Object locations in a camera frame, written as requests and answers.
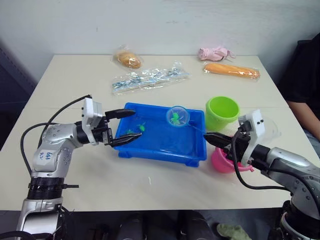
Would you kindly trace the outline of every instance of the gray pants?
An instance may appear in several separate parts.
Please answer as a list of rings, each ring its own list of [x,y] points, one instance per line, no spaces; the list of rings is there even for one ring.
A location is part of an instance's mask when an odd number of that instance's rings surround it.
[[[307,138],[309,139],[316,154],[320,158],[320,141],[316,137],[314,137],[308,130],[303,129],[303,131],[304,131],[305,135],[307,136]]]

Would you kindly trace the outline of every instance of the green plastic cup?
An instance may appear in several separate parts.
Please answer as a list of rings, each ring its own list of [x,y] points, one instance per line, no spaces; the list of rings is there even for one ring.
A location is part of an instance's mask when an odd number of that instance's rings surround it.
[[[238,119],[240,108],[236,101],[226,96],[215,96],[205,105],[205,127],[218,132]]]

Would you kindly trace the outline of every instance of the blue plastic basin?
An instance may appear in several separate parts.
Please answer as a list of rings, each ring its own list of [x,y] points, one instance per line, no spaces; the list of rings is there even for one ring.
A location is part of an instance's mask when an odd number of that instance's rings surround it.
[[[171,126],[166,120],[170,107],[128,102],[124,108],[135,110],[136,113],[120,120],[115,136],[140,132],[142,136],[115,147],[119,150],[119,157],[163,160],[190,167],[198,167],[199,161],[207,159],[206,141],[201,132],[205,131],[203,111],[187,109],[190,114],[189,124],[196,129],[190,125]]]

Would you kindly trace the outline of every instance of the pink cup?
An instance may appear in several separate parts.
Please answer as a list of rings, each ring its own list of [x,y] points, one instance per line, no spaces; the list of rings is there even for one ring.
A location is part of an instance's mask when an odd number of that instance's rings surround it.
[[[214,152],[211,155],[212,165],[220,173],[223,173],[223,174],[234,173],[235,172],[234,163],[231,160],[226,159],[226,155],[227,154],[225,154],[221,148],[216,147]],[[240,172],[244,172],[248,170],[251,172],[254,171],[254,168],[251,165],[244,167],[240,162],[238,162],[238,168]]]

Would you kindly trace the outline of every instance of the person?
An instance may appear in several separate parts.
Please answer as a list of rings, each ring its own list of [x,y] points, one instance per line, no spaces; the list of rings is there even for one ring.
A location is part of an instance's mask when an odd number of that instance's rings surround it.
[[[320,158],[320,33],[298,41],[278,89]]]

